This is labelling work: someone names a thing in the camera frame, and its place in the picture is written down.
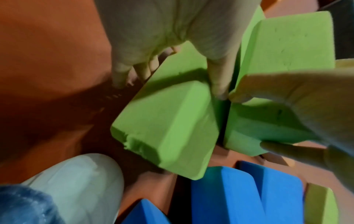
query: yellow-green block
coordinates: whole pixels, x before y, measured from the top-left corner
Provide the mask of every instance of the yellow-green block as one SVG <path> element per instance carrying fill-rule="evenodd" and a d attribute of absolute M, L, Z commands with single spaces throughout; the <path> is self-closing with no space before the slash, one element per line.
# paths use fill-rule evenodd
<path fill-rule="evenodd" d="M 310 183 L 305 195 L 306 224 L 337 224 L 339 211 L 330 188 Z"/>
<path fill-rule="evenodd" d="M 333 24 L 329 12 L 261 20 L 253 28 L 241 64 L 241 78 L 254 73 L 335 68 Z M 232 104 L 224 145 L 256 156 L 263 140 L 296 143 L 317 140 L 286 106 L 265 99 Z"/>
<path fill-rule="evenodd" d="M 229 108 L 211 95 L 206 70 L 206 58 L 183 44 L 117 117 L 112 136 L 163 169 L 202 178 Z"/>

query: triangular blue block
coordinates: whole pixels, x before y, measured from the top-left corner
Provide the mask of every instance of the triangular blue block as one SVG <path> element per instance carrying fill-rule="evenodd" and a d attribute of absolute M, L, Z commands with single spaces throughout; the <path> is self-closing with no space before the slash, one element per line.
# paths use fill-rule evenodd
<path fill-rule="evenodd" d="M 241 161 L 239 169 L 253 176 L 268 223 L 303 224 L 302 182 L 296 177 Z"/>
<path fill-rule="evenodd" d="M 224 167 L 208 167 L 192 181 L 193 224 L 264 224 L 265 214 L 251 175 Z"/>
<path fill-rule="evenodd" d="M 125 218 L 122 224 L 171 224 L 165 214 L 153 203 L 143 199 Z"/>

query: blue jeans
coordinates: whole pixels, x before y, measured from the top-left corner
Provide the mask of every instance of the blue jeans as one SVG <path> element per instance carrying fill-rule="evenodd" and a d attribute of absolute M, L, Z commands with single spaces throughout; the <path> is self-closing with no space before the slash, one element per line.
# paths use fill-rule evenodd
<path fill-rule="evenodd" d="M 65 224 L 52 197 L 23 185 L 0 186 L 1 224 Z"/>

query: hand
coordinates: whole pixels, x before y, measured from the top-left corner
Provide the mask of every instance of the hand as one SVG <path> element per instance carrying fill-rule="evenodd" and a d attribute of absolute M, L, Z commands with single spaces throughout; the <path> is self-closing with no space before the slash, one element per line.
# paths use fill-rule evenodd
<path fill-rule="evenodd" d="M 157 55 L 187 40 L 207 58 L 212 92 L 227 98 L 236 54 L 261 0 L 95 0 L 112 45 L 112 79 L 125 86 L 157 69 Z"/>
<path fill-rule="evenodd" d="M 326 149 L 262 142 L 261 147 L 333 171 L 354 192 L 354 69 L 244 76 L 229 99 L 253 97 L 287 105 L 321 139 Z"/>

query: floor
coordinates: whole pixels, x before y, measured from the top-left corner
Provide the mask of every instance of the floor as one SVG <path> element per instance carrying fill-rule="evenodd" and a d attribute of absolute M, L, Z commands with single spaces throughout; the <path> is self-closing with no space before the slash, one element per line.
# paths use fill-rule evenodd
<path fill-rule="evenodd" d="M 266 16 L 316 9 L 314 0 L 282 0 Z M 20 183 L 73 156 L 99 152 L 114 158 L 125 175 L 117 223 L 141 198 L 167 214 L 185 180 L 125 151 L 110 136 L 111 123 L 140 86 L 111 88 L 110 45 L 93 1 L 2 0 L 0 34 L 0 134 L 5 140 L 0 143 L 5 152 L 0 183 Z M 209 165 L 232 167 L 237 160 L 259 163 L 216 146 Z M 266 165 L 304 182 L 331 186 L 338 193 L 343 220 L 353 220 L 353 195 L 331 173 L 302 164 L 296 170 Z"/>

